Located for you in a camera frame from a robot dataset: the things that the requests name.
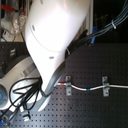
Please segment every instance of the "pegboard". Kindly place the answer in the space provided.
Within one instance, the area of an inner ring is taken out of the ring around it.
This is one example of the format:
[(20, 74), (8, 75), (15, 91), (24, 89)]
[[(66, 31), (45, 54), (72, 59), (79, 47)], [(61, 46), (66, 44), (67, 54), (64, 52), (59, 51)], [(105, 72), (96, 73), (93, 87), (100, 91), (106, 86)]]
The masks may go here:
[[(17, 47), (19, 54), (28, 54), (24, 43), (1, 43), (0, 62), (10, 63), (9, 51)], [(128, 45), (95, 44), (77, 49), (66, 60), (65, 77), (82, 88), (102, 85), (108, 76), (110, 84), (128, 85)], [(82, 92), (72, 89), (66, 96), (65, 86), (57, 86), (47, 107), (41, 112), (31, 112), (31, 121), (23, 122), (19, 113), (10, 128), (127, 128), (128, 89), (111, 88), (110, 96), (103, 90)]]

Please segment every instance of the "metal bracket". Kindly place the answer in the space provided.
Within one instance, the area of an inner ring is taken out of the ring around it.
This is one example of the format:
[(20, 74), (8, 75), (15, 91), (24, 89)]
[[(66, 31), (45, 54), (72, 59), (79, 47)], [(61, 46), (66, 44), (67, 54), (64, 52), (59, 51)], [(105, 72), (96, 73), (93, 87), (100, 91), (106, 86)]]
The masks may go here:
[(71, 88), (71, 76), (66, 76), (66, 95), (72, 95), (72, 88)]
[(102, 85), (104, 85), (103, 96), (108, 97), (110, 88), (108, 87), (109, 83), (108, 83), (108, 77), (107, 76), (102, 77)]

